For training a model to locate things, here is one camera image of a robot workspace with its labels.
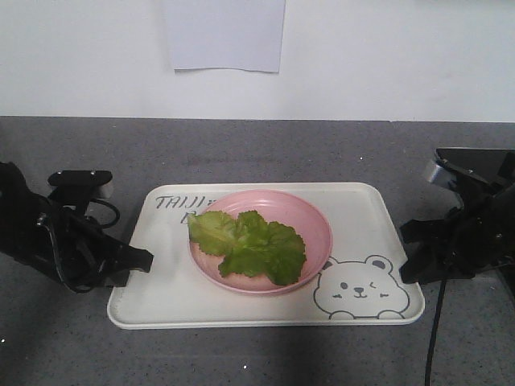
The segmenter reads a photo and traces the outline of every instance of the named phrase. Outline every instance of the pink bowl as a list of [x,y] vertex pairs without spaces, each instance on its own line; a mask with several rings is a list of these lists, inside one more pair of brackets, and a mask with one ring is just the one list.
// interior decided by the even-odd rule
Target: pink bowl
[[210,256],[200,251],[197,243],[190,243],[193,260],[202,273],[226,289],[244,294],[284,294],[308,283],[322,268],[332,249],[331,227],[320,211],[304,199],[284,191],[239,191],[218,199],[205,211],[224,211],[236,218],[240,212],[256,210],[263,218],[291,226],[306,245],[306,262],[299,281],[291,285],[275,285],[265,275],[247,277],[231,273],[222,277],[218,265],[223,257]]

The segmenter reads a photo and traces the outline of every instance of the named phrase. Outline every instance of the gray countertop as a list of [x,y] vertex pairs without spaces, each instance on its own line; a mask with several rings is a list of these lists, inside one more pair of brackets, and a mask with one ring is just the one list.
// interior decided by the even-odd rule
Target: gray countertop
[[[111,170],[122,219],[107,232],[125,242],[164,184],[363,182],[396,228],[440,218],[455,198],[422,179],[435,148],[514,144],[515,124],[0,118],[0,161],[33,191],[48,194],[58,170]],[[109,289],[71,294],[0,257],[2,385],[423,384],[438,283],[406,326],[124,331],[107,317]],[[433,384],[513,385],[514,360],[513,299],[496,273],[450,281]]]

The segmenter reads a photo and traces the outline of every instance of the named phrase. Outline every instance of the white wall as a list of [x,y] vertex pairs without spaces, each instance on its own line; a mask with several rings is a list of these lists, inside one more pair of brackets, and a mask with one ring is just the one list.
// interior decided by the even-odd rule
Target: white wall
[[515,2],[287,0],[274,75],[174,72],[159,0],[0,0],[0,114],[514,122]]

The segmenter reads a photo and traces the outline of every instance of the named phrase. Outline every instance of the bear ear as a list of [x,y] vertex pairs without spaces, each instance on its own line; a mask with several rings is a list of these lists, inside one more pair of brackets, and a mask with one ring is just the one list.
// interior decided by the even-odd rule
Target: bear ear
[[387,273],[393,271],[393,264],[386,257],[381,255],[370,255],[365,259],[366,264],[371,264],[379,269],[385,270]]
[[330,256],[326,263],[323,265],[322,269],[332,267],[334,264],[338,264],[338,260],[335,259],[333,256]]

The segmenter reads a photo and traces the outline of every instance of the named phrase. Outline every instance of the robotic arm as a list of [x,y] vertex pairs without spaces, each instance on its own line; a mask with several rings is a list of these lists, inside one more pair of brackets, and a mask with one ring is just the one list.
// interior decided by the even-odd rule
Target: robotic arm
[[402,280],[472,278],[496,268],[515,294],[515,150],[437,149],[424,175],[455,192],[461,205],[443,219],[401,227],[404,242],[418,243]]
[[[0,162],[0,252],[37,269],[76,293],[95,287],[125,286],[130,270],[150,272],[153,256],[104,234],[119,212],[105,198],[108,171],[60,171],[43,197],[29,190],[13,163]],[[99,224],[85,215],[89,204],[110,208],[116,218]]]

